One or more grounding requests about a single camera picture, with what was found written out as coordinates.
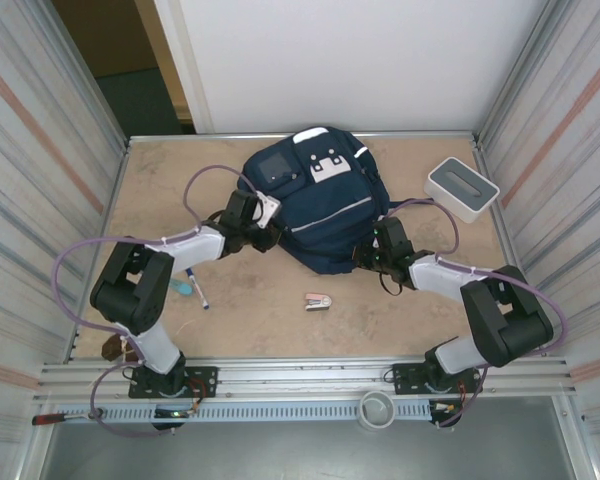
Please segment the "wooden floor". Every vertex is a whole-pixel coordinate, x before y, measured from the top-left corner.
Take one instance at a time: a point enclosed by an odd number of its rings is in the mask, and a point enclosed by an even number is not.
[[[475,167],[466,138],[362,140],[375,156],[392,199],[423,197],[427,173],[449,156]],[[135,143],[109,233],[159,238],[191,228],[194,222],[181,203],[191,175],[211,164],[241,169],[252,153],[274,141],[196,138]],[[231,173],[208,172],[193,185],[190,202],[206,217],[224,208],[235,182]],[[451,225],[435,207],[410,207],[399,217],[416,250],[452,245]],[[471,225],[459,222],[459,228],[460,248],[451,259],[484,267],[504,264],[490,215]],[[239,254],[198,266],[196,276],[210,310],[204,311],[197,297],[170,290],[162,315],[167,331],[187,356],[419,354],[469,332],[458,303],[409,290],[391,297],[376,274],[362,270],[319,276],[279,247],[266,254],[245,247]],[[183,274],[176,277],[186,280]],[[333,306],[324,312],[305,312],[308,292],[331,296]],[[85,315],[103,322],[91,309]],[[75,356],[98,356],[107,336],[83,330]]]

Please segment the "orange stripe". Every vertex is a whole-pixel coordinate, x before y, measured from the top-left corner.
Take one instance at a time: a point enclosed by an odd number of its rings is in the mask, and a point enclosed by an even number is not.
[[[68,160],[64,157],[60,149],[53,143],[51,137],[44,131],[40,124],[33,118],[31,112],[25,108],[18,97],[16,97],[13,90],[9,88],[4,79],[0,76],[0,96],[5,102],[13,109],[18,115],[25,127],[33,134],[34,137],[40,142],[40,145],[47,151],[47,153],[56,161],[64,173],[69,177],[71,182],[78,188],[78,190],[85,196],[89,203],[95,208],[98,213],[104,211],[104,206],[98,200],[98,197],[89,189],[87,184],[80,178],[78,173],[71,167]]]
[[[0,365],[0,382],[30,390],[38,388],[38,379],[17,370],[3,367],[2,365]]]
[[[587,86],[584,87],[584,90],[582,90],[582,93],[578,96],[577,100],[575,101],[567,115],[562,119],[562,121],[558,124],[558,126],[551,133],[551,135],[549,135],[549,138],[545,140],[545,142],[542,144],[542,147],[540,147],[540,150],[538,150],[533,156],[531,162],[529,162],[529,165],[526,166],[520,177],[518,177],[518,179],[516,180],[516,183],[514,183],[513,187],[511,187],[511,190],[509,190],[507,194],[503,197],[502,206],[504,208],[507,208],[509,203],[511,203],[511,200],[513,199],[515,194],[518,193],[518,190],[520,190],[522,185],[524,185],[524,183],[529,179],[533,171],[536,168],[538,168],[540,162],[542,162],[542,160],[545,159],[547,154],[558,142],[560,137],[562,137],[562,135],[567,130],[569,125],[571,125],[573,120],[580,114],[580,112],[582,112],[582,110],[584,110],[584,108],[589,104],[594,95],[598,93],[598,90],[600,90],[600,68],[593,76],[593,78],[589,81]]]
[[[600,377],[600,360],[587,363],[582,367],[577,367],[571,370],[571,378],[574,382],[582,382],[585,380],[593,380]]]

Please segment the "red screwdriver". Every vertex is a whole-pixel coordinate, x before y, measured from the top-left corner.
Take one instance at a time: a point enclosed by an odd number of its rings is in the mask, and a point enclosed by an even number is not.
[[[96,408],[98,418],[104,415],[104,408]],[[51,425],[52,423],[65,422],[73,418],[86,418],[93,420],[95,417],[91,411],[84,413],[47,413],[44,415],[36,415],[31,419],[31,425]]]

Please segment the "navy blue backpack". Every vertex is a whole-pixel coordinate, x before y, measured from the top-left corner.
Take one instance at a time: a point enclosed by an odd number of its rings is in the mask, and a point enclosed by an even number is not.
[[[315,127],[253,155],[244,175],[282,203],[280,246],[316,273],[348,273],[353,250],[373,239],[389,194],[371,152],[351,133]],[[248,190],[241,179],[238,187]]]

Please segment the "pen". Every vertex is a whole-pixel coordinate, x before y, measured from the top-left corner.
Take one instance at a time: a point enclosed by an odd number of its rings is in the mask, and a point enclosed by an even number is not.
[[[202,289],[200,288],[200,285],[198,285],[198,282],[196,282],[196,277],[193,276],[193,270],[191,270],[190,268],[187,268],[186,272],[187,272],[187,275],[189,276],[189,280],[191,280],[191,284],[193,285],[193,288],[195,289],[196,293],[200,297],[200,301],[202,302],[202,308],[204,308],[205,310],[209,310],[209,302],[207,302],[207,299],[204,297],[204,293],[202,293]]]

